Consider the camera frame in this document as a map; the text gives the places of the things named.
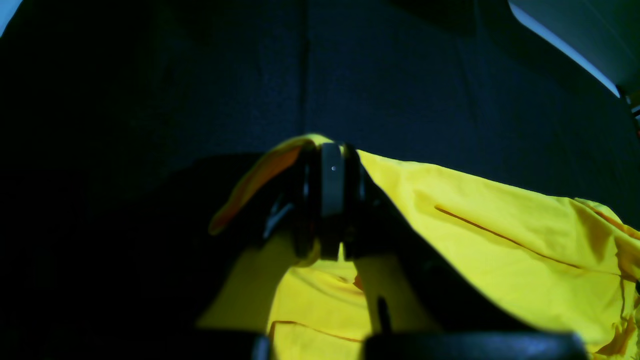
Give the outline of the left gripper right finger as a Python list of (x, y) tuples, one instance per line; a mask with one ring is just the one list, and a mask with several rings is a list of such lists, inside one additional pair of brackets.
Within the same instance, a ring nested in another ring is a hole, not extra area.
[(345, 257), (348, 260), (377, 255), (400, 255), (410, 259), (430, 257), (431, 248), (427, 241), (374, 182), (353, 145), (344, 144), (343, 159)]

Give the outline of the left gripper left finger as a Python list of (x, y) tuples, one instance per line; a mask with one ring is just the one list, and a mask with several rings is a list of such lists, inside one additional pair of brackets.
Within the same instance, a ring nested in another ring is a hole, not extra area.
[(340, 145), (303, 145), (275, 182), (279, 188), (262, 238), (283, 229), (298, 258), (316, 252), (322, 260), (338, 260), (346, 212), (346, 160)]

